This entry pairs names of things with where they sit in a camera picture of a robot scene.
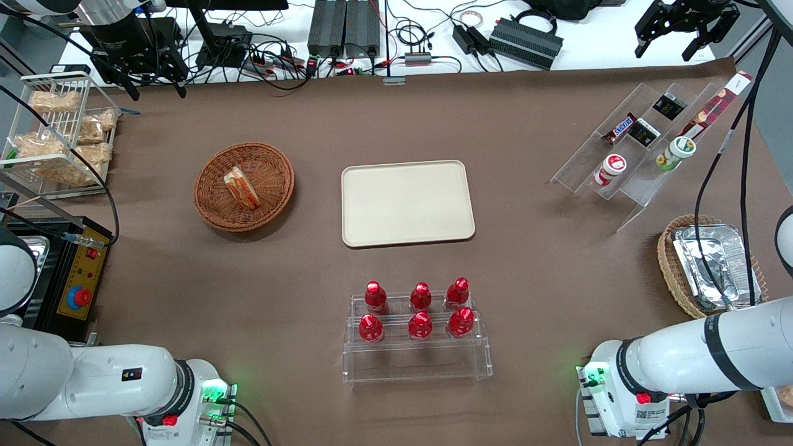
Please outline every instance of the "emergency stop button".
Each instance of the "emergency stop button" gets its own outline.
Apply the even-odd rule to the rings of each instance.
[[[69,305],[69,308],[73,310],[79,310],[82,307],[91,303],[91,291],[83,288],[80,285],[73,286],[69,290],[69,294],[66,296],[66,303]]]

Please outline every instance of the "red bottle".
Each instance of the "red bottle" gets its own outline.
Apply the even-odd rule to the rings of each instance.
[[[432,319],[430,315],[419,311],[408,322],[408,335],[412,340],[425,340],[432,333]]]
[[[380,342],[385,339],[383,323],[371,314],[364,314],[358,325],[358,334],[365,342]]]
[[[467,306],[455,311],[446,324],[446,332],[454,338],[461,338],[473,329],[473,310]]]
[[[389,313],[389,303],[385,300],[385,290],[375,281],[366,285],[366,292],[363,295],[366,301],[366,308],[372,314],[385,316]]]
[[[461,277],[454,281],[446,290],[446,298],[443,299],[443,308],[447,310],[459,310],[468,302],[468,279]]]
[[[424,282],[417,283],[416,288],[410,293],[410,309],[413,313],[429,311],[431,303],[430,287]]]

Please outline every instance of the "snickers bar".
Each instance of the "snickers bar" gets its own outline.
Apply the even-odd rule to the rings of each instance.
[[[611,145],[617,142],[620,136],[625,134],[634,124],[636,123],[636,117],[628,113],[628,117],[626,117],[622,122],[620,122],[614,130],[611,130],[609,133],[603,137],[603,139]]]

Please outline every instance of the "white table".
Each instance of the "white table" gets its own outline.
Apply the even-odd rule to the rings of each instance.
[[[295,2],[304,2],[306,5],[313,5],[313,0],[294,0]],[[458,5],[462,0],[433,0],[426,2],[422,0],[409,0],[411,4],[422,8],[440,8],[447,13]],[[694,38],[693,33],[671,33],[667,36],[655,40],[641,59],[637,59],[634,55],[636,48],[636,34],[634,26],[640,16],[646,11],[647,6],[651,0],[627,0],[621,6],[602,6],[590,11],[588,16],[582,21],[558,21],[557,36],[562,37],[565,41],[562,46],[561,52],[554,61],[553,70],[580,70],[580,69],[597,69],[597,68],[622,68],[622,67],[655,67],[665,65],[689,65],[707,62],[714,59],[713,52],[710,48],[703,48],[698,51],[691,60],[688,62],[683,61],[681,53],[688,46]],[[495,2],[495,0],[476,0],[475,5],[488,5]],[[383,1],[380,1],[381,16],[385,20],[385,8]],[[420,23],[425,29],[437,25],[446,17],[439,12],[414,10],[404,0],[389,0],[389,8],[396,16],[409,17],[414,21]],[[522,0],[508,0],[495,6],[488,8],[476,8],[475,10],[482,14],[484,22],[479,27],[479,31],[488,37],[496,25],[496,20],[509,15],[517,15],[521,11],[527,9],[527,4]],[[308,6],[299,6],[298,4],[291,4],[289,9],[283,11],[281,18],[275,20],[270,25],[261,25],[264,21],[273,21],[278,12],[246,12],[243,18],[235,20],[236,25],[244,25],[248,31],[253,33],[266,33],[287,40],[294,46],[298,53],[297,56],[303,59],[308,57],[307,39],[308,27],[311,23],[313,9]],[[171,8],[165,13],[155,14],[155,16],[163,16],[166,13],[172,17],[176,17],[179,26],[182,27],[182,32],[186,33],[193,27],[193,20],[187,10],[181,8]],[[231,11],[210,11],[209,21],[221,22],[224,18],[228,17]],[[389,27],[396,24],[396,20],[389,14]],[[547,22],[538,17],[525,17],[522,24],[533,26],[538,29],[548,30],[550,27]],[[452,24],[446,20],[446,23],[434,29],[435,35],[432,37],[431,42],[433,45],[433,56],[454,56],[462,61],[463,72],[480,72],[482,71],[477,61],[472,56],[466,56],[462,53],[460,48],[452,39]],[[84,48],[90,49],[88,43],[80,36],[79,33],[72,33],[72,38],[79,42]],[[253,42],[260,42],[269,40],[266,37],[254,36]],[[183,49],[183,54],[193,54],[187,59],[187,65],[192,67],[195,62],[195,53],[201,47],[201,34],[194,30],[188,39],[188,47]],[[390,51],[393,56],[395,48],[394,44],[397,42],[395,38],[390,38]],[[399,44],[397,51],[399,55],[409,51],[409,47]],[[376,62],[385,59],[385,30],[381,31],[381,57],[376,59]],[[527,64],[511,60],[507,57],[499,57],[505,71],[515,70],[535,70]],[[498,67],[495,60],[490,56],[481,56],[482,63],[490,71],[497,71]],[[87,63],[91,66],[87,55],[80,52],[73,45],[68,44],[60,63]],[[367,69],[370,67],[369,60],[356,60],[354,67]],[[427,74],[427,73],[449,73],[457,71],[457,63],[453,60],[434,61],[428,67],[405,67],[403,64],[395,63],[392,66],[392,75],[411,75],[411,74]],[[285,73],[277,70],[279,79],[283,79]],[[325,76],[327,70],[320,70],[320,75]],[[380,74],[385,74],[385,70],[379,71]],[[239,70],[235,68],[227,68],[226,76],[229,81],[236,81]],[[100,85],[106,85],[102,82],[99,75],[94,72],[91,75],[96,79]],[[203,83],[207,76],[203,75],[198,77],[195,82]],[[243,77],[242,80],[253,80]],[[210,83],[225,82],[223,72],[217,68],[209,76]]]

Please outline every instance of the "red button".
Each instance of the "red button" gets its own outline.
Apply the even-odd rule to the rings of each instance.
[[[82,288],[75,293],[75,304],[78,306],[86,306],[91,303],[91,292]]]

